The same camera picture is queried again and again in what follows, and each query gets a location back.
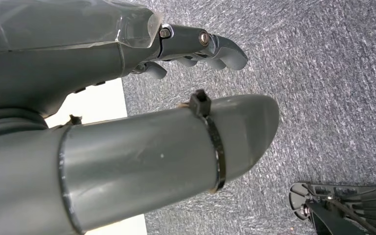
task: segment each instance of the metal bracket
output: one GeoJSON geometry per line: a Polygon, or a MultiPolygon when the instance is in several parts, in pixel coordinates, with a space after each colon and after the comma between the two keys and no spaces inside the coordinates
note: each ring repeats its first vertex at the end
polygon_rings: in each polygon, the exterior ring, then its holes
{"type": "Polygon", "coordinates": [[[300,220],[312,223],[318,235],[376,235],[376,187],[295,183],[289,202],[300,220]]]}

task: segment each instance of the gray plastic housing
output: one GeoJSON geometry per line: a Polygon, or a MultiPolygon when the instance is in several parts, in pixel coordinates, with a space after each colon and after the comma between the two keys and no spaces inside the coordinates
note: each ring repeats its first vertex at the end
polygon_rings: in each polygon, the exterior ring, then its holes
{"type": "Polygon", "coordinates": [[[0,0],[0,53],[152,45],[162,15],[125,0],[0,0]]]}
{"type": "MultiPolygon", "coordinates": [[[[262,95],[216,99],[211,115],[228,180],[261,158],[279,122],[262,95]]],[[[207,191],[216,168],[205,124],[187,108],[3,135],[0,235],[89,231],[207,191]]]]}
{"type": "Polygon", "coordinates": [[[157,37],[150,48],[106,44],[1,53],[0,109],[23,108],[46,118],[59,110],[67,95],[124,77],[140,62],[156,58],[159,51],[157,37]]]}

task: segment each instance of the plastic wrap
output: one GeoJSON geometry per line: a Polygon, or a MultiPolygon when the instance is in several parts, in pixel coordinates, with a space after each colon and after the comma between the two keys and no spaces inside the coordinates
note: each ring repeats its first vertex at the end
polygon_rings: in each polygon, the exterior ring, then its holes
{"type": "Polygon", "coordinates": [[[121,43],[150,47],[162,15],[122,0],[0,0],[0,52],[121,43]]]}

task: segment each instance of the gray carpet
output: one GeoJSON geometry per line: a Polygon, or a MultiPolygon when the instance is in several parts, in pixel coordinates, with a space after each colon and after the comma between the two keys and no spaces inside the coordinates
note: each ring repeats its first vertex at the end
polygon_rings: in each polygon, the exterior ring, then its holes
{"type": "Polygon", "coordinates": [[[195,89],[213,98],[266,94],[281,123],[270,149],[217,195],[146,214],[149,235],[308,235],[288,208],[296,181],[376,184],[376,0],[140,0],[166,23],[229,37],[242,71],[163,63],[168,76],[123,80],[130,115],[174,108],[195,89]]]}

